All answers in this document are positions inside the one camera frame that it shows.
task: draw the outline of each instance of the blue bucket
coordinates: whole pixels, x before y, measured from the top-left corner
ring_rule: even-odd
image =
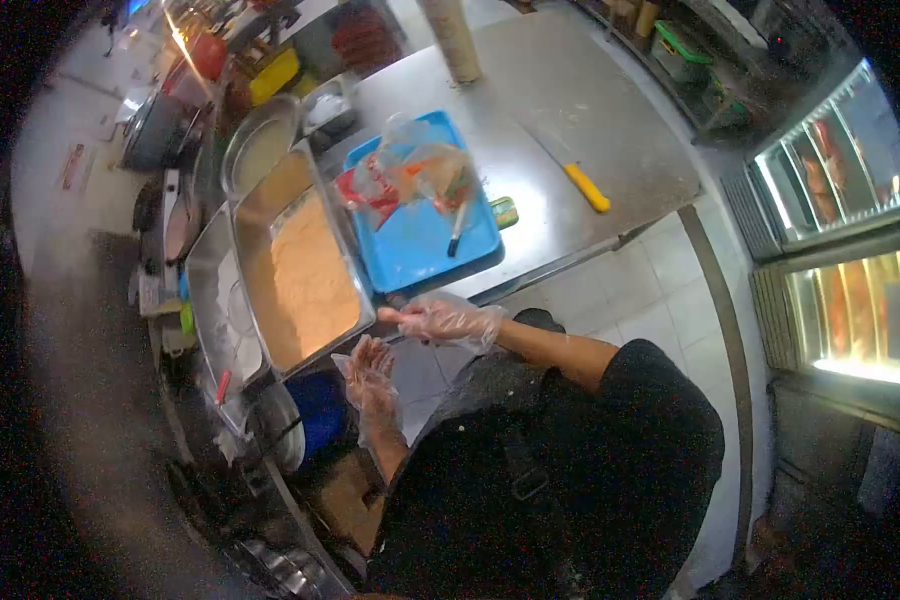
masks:
[[[347,396],[332,370],[321,370],[284,383],[302,418],[304,451],[301,467],[338,438],[347,423]]]

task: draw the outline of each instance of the disposable plastic glove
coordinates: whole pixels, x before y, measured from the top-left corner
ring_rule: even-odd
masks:
[[[369,436],[383,429],[400,433],[397,391],[391,381],[394,370],[391,347],[379,338],[364,334],[349,356],[333,354],[331,358],[346,381],[346,399],[360,412],[359,446],[368,448]]]
[[[415,297],[400,312],[389,307],[380,308],[377,318],[396,323],[402,334],[417,340],[486,354],[497,339],[506,314],[502,306],[477,308],[456,295],[431,292]]]

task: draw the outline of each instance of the plastic bag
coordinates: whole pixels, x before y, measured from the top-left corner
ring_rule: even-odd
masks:
[[[379,147],[334,180],[337,197],[366,215],[374,231],[419,199],[429,199],[440,214],[454,212],[474,197],[475,172],[466,151],[441,139],[430,123],[394,114]]]
[[[429,292],[412,299],[399,313],[383,308],[378,314],[382,321],[396,322],[408,337],[486,354],[507,310],[497,305],[478,308],[453,294]]]
[[[401,431],[397,391],[391,381],[394,354],[390,346],[367,334],[360,337],[349,356],[331,354],[346,381],[346,399],[360,413],[357,444],[368,447],[368,436],[382,428]]]

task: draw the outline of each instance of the paper towel roll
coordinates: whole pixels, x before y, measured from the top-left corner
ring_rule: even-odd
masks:
[[[465,84],[479,78],[483,72],[461,0],[417,0],[417,4],[430,21],[454,81]]]

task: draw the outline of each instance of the steel countertop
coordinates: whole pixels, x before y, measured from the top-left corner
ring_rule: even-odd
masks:
[[[356,85],[362,130],[324,152],[325,177],[378,136],[395,113],[450,114],[491,200],[513,198],[519,222],[501,231],[504,258],[441,289],[493,302],[607,250],[624,234],[690,204],[700,179],[643,92],[589,35],[558,14],[532,13],[473,31],[483,76],[456,84],[437,46]],[[610,199],[599,214],[562,165],[520,125],[541,130]]]

